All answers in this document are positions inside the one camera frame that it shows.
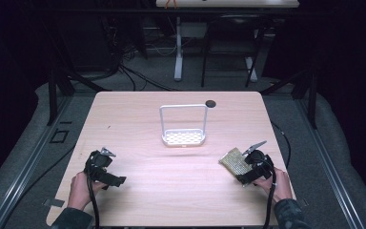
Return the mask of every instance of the black chair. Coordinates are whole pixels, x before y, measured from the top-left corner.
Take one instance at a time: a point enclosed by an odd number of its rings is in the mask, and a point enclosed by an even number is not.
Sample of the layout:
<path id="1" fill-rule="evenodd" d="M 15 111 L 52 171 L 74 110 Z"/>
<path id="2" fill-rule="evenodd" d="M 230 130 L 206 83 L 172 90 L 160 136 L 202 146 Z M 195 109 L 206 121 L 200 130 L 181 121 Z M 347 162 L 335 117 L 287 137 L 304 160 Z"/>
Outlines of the black chair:
<path id="1" fill-rule="evenodd" d="M 231 15 L 225 14 L 212 20 L 208 24 L 204 36 L 203 70 L 201 87 L 204 87 L 206 71 L 247 71 L 246 87 L 249 86 L 258 51 L 263 41 L 265 31 L 272 25 L 269 17 L 262 15 Z M 243 66 L 224 67 L 226 58 L 219 58 L 219 64 L 208 67 L 211 55 L 238 56 L 243 59 Z M 252 59 L 252 66 L 246 64 L 246 58 Z"/>

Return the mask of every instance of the hand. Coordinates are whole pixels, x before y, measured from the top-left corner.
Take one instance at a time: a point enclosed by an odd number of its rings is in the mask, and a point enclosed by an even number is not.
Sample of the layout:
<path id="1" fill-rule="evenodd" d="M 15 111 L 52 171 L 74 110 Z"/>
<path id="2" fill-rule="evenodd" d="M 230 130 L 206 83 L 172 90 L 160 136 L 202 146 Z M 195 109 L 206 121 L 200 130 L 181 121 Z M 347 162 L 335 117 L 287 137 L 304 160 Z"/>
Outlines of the hand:
<path id="1" fill-rule="evenodd" d="M 274 202 L 279 202 L 284 198 L 293 198 L 293 193 L 291 191 L 290 179 L 288 178 L 288 174 L 282 170 L 274 168 L 277 184 L 274 189 L 273 200 Z M 272 187 L 273 176 L 270 176 L 268 179 L 259 178 L 254 181 L 254 184 L 262 187 L 264 191 L 269 194 L 270 188 Z"/>
<path id="2" fill-rule="evenodd" d="M 95 195 L 106 185 L 107 184 L 102 182 L 91 183 L 91 187 Z M 72 178 L 68 207 L 83 211 L 86 205 L 88 205 L 90 202 L 91 197 L 89 195 L 86 174 L 84 172 L 79 172 L 75 177 Z"/>

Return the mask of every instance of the white basket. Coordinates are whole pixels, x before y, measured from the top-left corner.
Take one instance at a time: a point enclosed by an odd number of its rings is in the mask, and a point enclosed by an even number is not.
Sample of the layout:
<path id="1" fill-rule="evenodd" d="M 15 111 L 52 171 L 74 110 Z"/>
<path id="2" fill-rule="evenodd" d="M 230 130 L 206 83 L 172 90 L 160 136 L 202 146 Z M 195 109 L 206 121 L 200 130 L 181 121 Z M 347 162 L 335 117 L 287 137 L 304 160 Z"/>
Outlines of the white basket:
<path id="1" fill-rule="evenodd" d="M 191 108 L 199 107 L 204 108 L 204 119 L 202 129 L 170 129 L 165 130 L 163 110 L 170 108 Z M 162 124 L 162 139 L 163 143 L 171 147 L 190 147 L 200 146 L 204 143 L 206 134 L 206 122 L 207 122 L 208 107 L 204 104 L 191 104 L 191 105 L 164 105 L 159 109 L 160 120 Z"/>

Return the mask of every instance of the sleeve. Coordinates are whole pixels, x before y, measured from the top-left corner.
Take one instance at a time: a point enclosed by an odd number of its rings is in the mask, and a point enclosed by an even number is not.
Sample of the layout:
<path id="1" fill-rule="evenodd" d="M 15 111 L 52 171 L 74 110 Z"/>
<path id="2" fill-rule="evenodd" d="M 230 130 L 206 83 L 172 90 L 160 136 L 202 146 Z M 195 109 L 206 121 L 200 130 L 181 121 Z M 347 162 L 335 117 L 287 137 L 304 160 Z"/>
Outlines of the sleeve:
<path id="1" fill-rule="evenodd" d="M 274 213 L 280 229 L 311 229 L 295 199 L 282 199 L 275 205 Z"/>
<path id="2" fill-rule="evenodd" d="M 51 229 L 91 228 L 92 224 L 93 217 L 88 213 L 74 208 L 65 208 L 52 224 Z"/>

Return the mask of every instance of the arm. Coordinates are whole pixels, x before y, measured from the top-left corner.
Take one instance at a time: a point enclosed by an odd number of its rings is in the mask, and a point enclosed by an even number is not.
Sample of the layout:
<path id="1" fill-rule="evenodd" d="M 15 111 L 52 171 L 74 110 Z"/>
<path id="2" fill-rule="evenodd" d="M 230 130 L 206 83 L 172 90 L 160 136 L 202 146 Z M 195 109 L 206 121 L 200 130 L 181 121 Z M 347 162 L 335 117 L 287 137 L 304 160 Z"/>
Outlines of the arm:
<path id="1" fill-rule="evenodd" d="M 105 186 L 106 184 L 104 183 L 93 182 L 94 194 L 96 195 Z M 83 211 L 90 202 L 91 197 L 89 196 L 87 177 L 85 173 L 80 172 L 72 179 L 67 208 L 62 211 L 51 228 L 90 228 L 93 223 L 93 217 Z"/>
<path id="2" fill-rule="evenodd" d="M 295 199 L 290 186 L 290 179 L 286 172 L 274 168 L 276 174 L 276 186 L 273 195 L 275 202 L 274 213 L 280 229 L 310 229 L 305 222 L 301 208 Z M 266 193 L 270 192 L 272 187 L 272 177 L 268 179 L 259 178 L 254 181 L 255 185 L 262 187 Z"/>

